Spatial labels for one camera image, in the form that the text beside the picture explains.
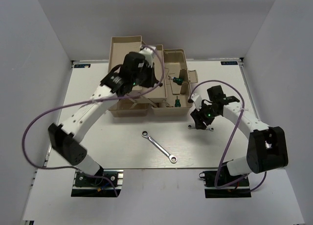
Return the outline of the stubby green orange screwdriver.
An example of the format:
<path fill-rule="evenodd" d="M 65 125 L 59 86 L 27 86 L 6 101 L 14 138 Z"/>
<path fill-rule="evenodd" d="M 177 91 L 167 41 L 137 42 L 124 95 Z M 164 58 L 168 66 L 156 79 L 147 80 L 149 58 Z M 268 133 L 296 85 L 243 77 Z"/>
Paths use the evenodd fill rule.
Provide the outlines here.
<path fill-rule="evenodd" d="M 180 99 L 176 96 L 174 107 L 181 107 Z"/>

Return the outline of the beige cantilever toolbox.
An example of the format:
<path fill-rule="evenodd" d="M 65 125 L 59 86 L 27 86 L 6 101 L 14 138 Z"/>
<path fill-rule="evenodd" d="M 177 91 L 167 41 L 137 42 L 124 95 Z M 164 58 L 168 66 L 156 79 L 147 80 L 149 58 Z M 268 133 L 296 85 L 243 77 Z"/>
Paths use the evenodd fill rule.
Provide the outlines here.
<path fill-rule="evenodd" d="M 114 117 L 187 115 L 191 84 L 198 81 L 188 70 L 183 49 L 144 48 L 141 36 L 112 37 L 108 72 L 128 80 L 130 99 L 120 100 L 109 111 Z"/>

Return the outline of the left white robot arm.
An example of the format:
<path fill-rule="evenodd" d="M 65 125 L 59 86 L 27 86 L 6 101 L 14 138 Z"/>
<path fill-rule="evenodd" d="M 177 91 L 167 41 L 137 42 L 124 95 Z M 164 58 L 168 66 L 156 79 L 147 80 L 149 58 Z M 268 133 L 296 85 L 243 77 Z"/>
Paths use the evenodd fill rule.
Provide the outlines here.
<path fill-rule="evenodd" d="M 156 79 L 154 57 L 158 56 L 156 47 L 142 46 L 139 52 L 129 52 L 122 64 L 113 67 L 101 80 L 100 85 L 71 117 L 48 128 L 51 147 L 71 167 L 87 175 L 92 185 L 103 181 L 103 168 L 87 153 L 81 145 L 86 133 L 93 124 L 120 99 L 126 99 L 133 87 L 141 86 L 154 90 L 162 83 Z"/>

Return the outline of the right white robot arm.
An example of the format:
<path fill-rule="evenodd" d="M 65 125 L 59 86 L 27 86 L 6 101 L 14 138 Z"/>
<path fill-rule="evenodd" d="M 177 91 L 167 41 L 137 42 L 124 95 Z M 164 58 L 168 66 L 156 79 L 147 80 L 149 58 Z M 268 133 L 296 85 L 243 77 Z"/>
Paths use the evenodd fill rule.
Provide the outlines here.
<path fill-rule="evenodd" d="M 246 156 L 231 160 L 221 172 L 221 180 L 226 185 L 233 185 L 239 175 L 262 173 L 288 165 L 288 152 L 284 130 L 271 127 L 244 110 L 235 96 L 226 96 L 221 86 L 207 90 L 210 102 L 199 94 L 192 94 L 189 102 L 195 105 L 191 117 L 198 130 L 204 130 L 217 116 L 231 121 L 248 139 Z"/>

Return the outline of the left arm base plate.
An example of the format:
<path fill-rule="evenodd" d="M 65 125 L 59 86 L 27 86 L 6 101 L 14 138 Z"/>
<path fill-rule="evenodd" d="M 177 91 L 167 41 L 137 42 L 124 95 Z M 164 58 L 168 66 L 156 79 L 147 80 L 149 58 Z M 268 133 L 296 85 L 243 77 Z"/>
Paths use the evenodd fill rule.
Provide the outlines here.
<path fill-rule="evenodd" d="M 87 177 L 85 174 L 76 171 L 74 175 L 71 197 L 86 198 L 116 198 L 119 196 L 123 184 L 122 169 L 105 170 L 105 179 Z"/>

